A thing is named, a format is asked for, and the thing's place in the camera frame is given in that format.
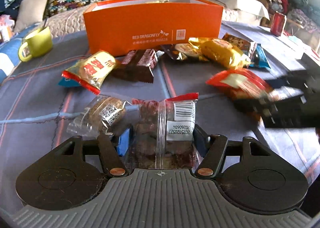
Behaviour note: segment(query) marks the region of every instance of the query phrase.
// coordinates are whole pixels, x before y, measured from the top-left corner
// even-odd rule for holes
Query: screw
[[[121,167],[115,167],[110,170],[111,175],[123,175],[125,173],[125,170]]]
[[[198,170],[199,175],[208,176],[213,174],[213,170],[210,168],[203,167]]]

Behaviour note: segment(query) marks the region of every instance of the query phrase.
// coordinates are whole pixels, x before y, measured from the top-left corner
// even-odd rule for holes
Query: gray tablecloth
[[[253,71],[264,79],[303,67],[299,56],[285,39],[266,29],[238,23],[224,23],[226,32],[255,40],[267,50],[272,70]],[[58,86],[61,72],[76,60],[88,57],[86,32],[54,39],[53,50],[44,57],[21,63],[0,86],[0,208],[13,214],[22,208],[15,192],[19,173],[70,137],[66,128],[94,98],[83,88]],[[163,100],[199,92],[196,123],[208,133],[220,133],[230,140],[253,136],[305,174],[312,183],[320,172],[320,145],[314,129],[265,130],[238,112],[232,102],[205,81],[223,70],[214,64],[179,64],[163,59],[154,69],[153,84],[131,83],[108,77],[102,92],[114,92],[137,99]]]

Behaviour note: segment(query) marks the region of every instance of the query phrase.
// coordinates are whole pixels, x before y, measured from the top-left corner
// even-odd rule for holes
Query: can
[[[273,16],[270,32],[280,37],[284,31],[285,24],[287,22],[287,16],[282,13],[276,12]]]

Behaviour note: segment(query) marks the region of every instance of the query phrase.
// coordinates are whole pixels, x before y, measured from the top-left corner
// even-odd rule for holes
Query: yellow snack package
[[[193,46],[201,43],[199,48],[201,49],[202,54],[226,68],[238,69],[251,64],[251,60],[246,54],[244,54],[237,46],[224,40],[210,39],[203,42],[203,40],[200,39],[198,42],[191,41],[190,43]]]

